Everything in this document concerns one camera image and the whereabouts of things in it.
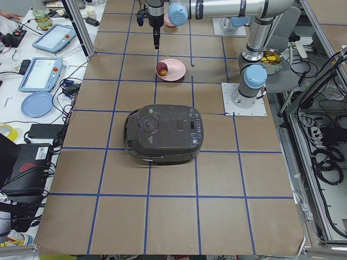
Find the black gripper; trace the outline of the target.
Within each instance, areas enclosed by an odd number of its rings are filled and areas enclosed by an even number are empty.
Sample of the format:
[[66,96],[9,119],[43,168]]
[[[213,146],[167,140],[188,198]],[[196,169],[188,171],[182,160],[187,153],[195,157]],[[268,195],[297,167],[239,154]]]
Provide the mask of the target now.
[[160,45],[160,28],[164,24],[164,0],[147,0],[147,17],[153,27],[153,44],[155,49]]

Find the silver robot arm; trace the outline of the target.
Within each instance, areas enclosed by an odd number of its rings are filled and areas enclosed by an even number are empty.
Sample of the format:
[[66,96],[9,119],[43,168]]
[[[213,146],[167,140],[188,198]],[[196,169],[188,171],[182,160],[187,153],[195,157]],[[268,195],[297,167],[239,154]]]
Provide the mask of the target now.
[[248,41],[239,56],[241,82],[231,99],[240,108],[251,108],[265,85],[267,74],[260,65],[266,45],[272,36],[278,16],[287,11],[293,1],[170,1],[168,17],[175,26],[187,20],[204,18],[252,17]]

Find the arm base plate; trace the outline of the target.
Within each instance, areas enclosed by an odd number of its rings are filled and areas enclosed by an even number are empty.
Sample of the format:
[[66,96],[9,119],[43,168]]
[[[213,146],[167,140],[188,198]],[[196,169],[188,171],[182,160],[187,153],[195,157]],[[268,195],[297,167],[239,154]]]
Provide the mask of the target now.
[[221,83],[224,113],[228,116],[267,116],[261,90],[256,97],[244,97],[238,83]]
[[220,37],[246,37],[248,17],[213,18],[214,35]]

